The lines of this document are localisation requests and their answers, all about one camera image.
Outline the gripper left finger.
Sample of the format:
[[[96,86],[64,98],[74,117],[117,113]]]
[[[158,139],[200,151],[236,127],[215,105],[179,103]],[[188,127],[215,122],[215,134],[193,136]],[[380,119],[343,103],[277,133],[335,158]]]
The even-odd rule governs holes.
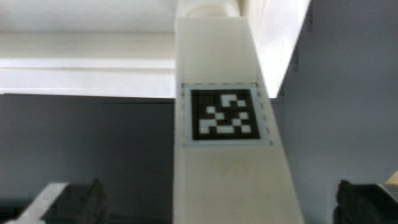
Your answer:
[[[14,224],[108,224],[106,194],[99,180],[49,183]]]

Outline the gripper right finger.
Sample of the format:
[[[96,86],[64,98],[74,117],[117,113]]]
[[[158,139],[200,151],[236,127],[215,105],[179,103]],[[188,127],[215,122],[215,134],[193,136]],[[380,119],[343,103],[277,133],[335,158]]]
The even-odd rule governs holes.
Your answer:
[[[398,224],[398,185],[339,182],[332,224]]]

